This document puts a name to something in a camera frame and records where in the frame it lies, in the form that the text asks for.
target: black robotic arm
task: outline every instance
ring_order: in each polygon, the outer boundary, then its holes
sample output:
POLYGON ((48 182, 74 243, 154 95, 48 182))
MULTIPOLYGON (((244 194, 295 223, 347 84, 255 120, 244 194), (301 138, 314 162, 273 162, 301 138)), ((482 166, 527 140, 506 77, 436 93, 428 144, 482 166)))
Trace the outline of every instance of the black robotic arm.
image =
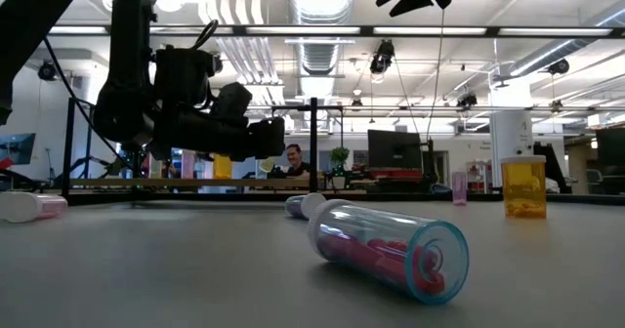
MULTIPOLYGON (((0 7, 0 40, 11 44, 0 50, 0 125, 11 113, 14 77, 71 2, 6 0, 0 7)), ((210 94, 208 78, 219 70, 219 58, 199 46, 168 46, 154 53, 151 21, 156 21, 151 0, 113 1, 110 68, 96 105, 97 132, 126 145, 147 144, 159 159, 168 158, 172 147, 218 152, 233 160, 280 155, 284 121, 248 125, 244 112, 252 95, 243 86, 229 84, 216 99, 210 94), (150 61, 156 62, 154 85, 149 82, 150 61)))

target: person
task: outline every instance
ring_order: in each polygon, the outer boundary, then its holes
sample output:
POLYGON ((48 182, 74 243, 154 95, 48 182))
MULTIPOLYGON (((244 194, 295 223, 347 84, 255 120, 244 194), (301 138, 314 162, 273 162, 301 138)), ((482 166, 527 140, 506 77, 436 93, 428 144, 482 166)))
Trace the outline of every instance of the person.
POLYGON ((291 164, 286 172, 287 177, 308 178, 311 175, 311 165, 302 161, 302 149, 296 143, 286 147, 286 157, 291 164))

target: air duct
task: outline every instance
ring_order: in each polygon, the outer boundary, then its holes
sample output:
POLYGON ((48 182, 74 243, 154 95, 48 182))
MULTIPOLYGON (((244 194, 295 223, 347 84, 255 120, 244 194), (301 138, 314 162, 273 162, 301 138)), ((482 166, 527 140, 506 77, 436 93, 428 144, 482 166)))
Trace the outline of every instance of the air duct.
MULTIPOLYGON (((296 24, 345 24, 354 0, 291 0, 296 24)), ((341 45, 301 44, 298 57, 301 74, 325 76, 336 73, 341 45)), ((334 90, 334 78, 301 78, 300 89, 308 97, 325 98, 334 90)))
MULTIPOLYGON (((623 26, 625 24, 625 0, 621 0, 603 12, 585 21, 581 26, 623 26)), ((545 68, 585 47, 596 42, 596 39, 556 40, 535 51, 526 58, 516 61, 502 73, 500 79, 525 76, 536 70, 545 68)))

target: table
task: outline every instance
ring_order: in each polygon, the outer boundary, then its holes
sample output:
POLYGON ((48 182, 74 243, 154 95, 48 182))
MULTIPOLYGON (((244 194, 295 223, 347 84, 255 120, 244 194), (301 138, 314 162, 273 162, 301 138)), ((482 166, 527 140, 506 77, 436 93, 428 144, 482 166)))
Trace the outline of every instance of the table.
POLYGON ((1 327, 619 327, 625 210, 368 204, 447 220, 469 242, 465 288, 425 307, 311 248, 280 203, 149 202, 0 224, 1 327))

